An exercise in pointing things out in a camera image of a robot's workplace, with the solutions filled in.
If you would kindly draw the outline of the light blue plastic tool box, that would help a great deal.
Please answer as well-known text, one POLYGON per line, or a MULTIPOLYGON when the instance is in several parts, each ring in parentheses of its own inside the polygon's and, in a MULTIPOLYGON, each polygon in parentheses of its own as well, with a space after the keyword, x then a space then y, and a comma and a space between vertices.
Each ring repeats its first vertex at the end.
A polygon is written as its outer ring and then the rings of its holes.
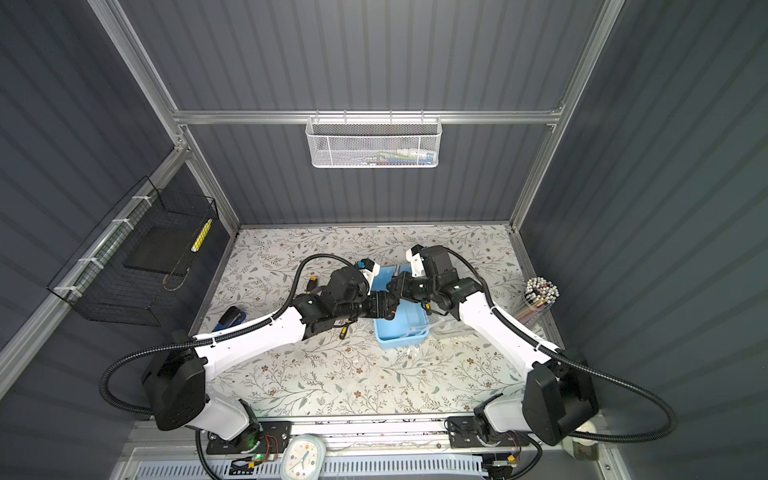
MULTIPOLYGON (((393 276, 410 271, 410 265, 380 267, 379 274, 373 280, 372 290, 383 291, 389 295, 387 284, 393 276)), ((385 350, 404 348, 420 345, 429 335, 430 330, 437 326, 430 317, 436 315, 440 321, 448 315, 440 315, 436 307, 427 305, 423 307, 419 303, 398 301, 395 309, 396 316, 391 321, 374 319, 374 334, 379 346, 385 350)))

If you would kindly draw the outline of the yellow black stubby screwdriver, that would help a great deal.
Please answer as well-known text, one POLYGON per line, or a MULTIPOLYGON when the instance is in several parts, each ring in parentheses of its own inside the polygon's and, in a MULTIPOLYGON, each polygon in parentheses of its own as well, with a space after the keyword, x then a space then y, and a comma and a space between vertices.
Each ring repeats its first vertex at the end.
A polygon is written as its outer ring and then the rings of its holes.
POLYGON ((312 276, 307 282, 305 292, 310 294, 314 289, 318 287, 318 282, 318 278, 316 276, 312 276))

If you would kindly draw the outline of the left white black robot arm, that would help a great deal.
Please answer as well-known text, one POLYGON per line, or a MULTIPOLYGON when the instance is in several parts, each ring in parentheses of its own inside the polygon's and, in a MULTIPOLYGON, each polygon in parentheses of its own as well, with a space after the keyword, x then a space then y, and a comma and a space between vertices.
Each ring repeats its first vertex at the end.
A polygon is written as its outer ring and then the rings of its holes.
POLYGON ((162 431, 186 427, 196 434, 209 432, 237 451, 251 453, 264 443, 256 414, 246 401, 231 401, 211 391, 209 382, 260 354, 344 328, 360 317, 393 319, 398 298, 372 288, 379 271, 370 259, 345 261, 327 284, 309 281, 306 289, 300 289, 301 277, 296 275, 287 299, 275 312, 185 342, 128 354, 102 374, 99 393, 117 409, 153 416, 162 431), (150 400, 147 407, 119 399, 109 387, 118 369, 144 357, 151 360, 142 378, 150 400))

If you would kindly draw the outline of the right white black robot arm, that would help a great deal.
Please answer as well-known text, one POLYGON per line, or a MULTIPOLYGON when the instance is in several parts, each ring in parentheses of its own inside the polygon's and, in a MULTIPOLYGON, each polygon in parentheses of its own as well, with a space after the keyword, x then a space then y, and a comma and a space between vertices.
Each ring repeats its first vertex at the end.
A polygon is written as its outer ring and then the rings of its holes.
POLYGON ((566 437, 616 444, 644 443, 671 435, 679 424, 673 408, 655 393, 590 367, 576 349, 544 340, 497 305, 485 279, 457 252, 442 245, 406 250, 411 270, 387 285, 390 295, 419 304, 435 303, 446 314, 488 340, 525 378, 520 415, 529 430, 554 446, 566 437), (599 413, 597 378, 653 403, 666 417, 655 429, 631 434, 586 432, 599 413))

